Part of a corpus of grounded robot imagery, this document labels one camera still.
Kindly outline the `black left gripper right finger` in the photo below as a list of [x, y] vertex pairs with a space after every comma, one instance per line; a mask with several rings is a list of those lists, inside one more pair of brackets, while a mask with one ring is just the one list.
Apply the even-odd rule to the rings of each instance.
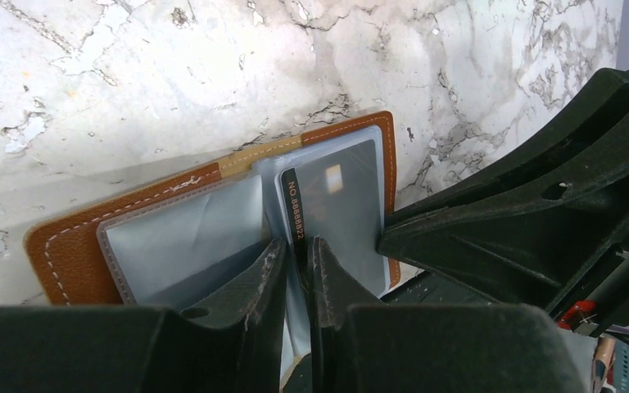
[[582, 392], [553, 321], [530, 305], [387, 304], [306, 243], [316, 392]]

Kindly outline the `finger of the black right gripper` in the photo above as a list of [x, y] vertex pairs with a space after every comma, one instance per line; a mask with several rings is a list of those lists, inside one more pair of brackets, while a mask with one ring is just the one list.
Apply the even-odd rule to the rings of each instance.
[[468, 178], [391, 214], [386, 224], [473, 203], [529, 183], [591, 146], [628, 112], [629, 70], [597, 70], [581, 91], [527, 141]]
[[519, 187], [412, 216], [378, 248], [566, 328], [629, 326], [629, 184]]

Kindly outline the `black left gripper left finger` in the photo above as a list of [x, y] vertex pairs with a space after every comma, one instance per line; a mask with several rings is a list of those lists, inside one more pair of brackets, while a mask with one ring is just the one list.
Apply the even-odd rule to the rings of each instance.
[[0, 307], [0, 392], [276, 392], [287, 243], [175, 311]]

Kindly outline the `brown leather card holder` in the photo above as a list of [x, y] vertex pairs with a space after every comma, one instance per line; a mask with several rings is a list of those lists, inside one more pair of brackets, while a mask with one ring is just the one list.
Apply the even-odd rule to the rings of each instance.
[[[238, 151], [37, 224], [25, 236], [25, 252], [56, 305], [188, 306], [244, 270], [247, 256], [270, 238], [283, 238], [294, 253], [275, 191], [274, 159], [335, 138], [363, 136], [379, 140], [382, 231], [396, 189], [388, 111]], [[383, 257], [385, 294], [399, 284], [400, 267]]]

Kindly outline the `black credit card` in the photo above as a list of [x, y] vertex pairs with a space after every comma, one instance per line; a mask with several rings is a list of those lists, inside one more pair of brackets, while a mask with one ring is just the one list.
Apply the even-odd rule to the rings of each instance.
[[374, 295], [388, 287], [387, 259], [375, 250], [382, 229], [382, 156], [376, 137], [335, 138], [272, 162], [274, 186], [296, 262], [321, 237], [341, 266]]

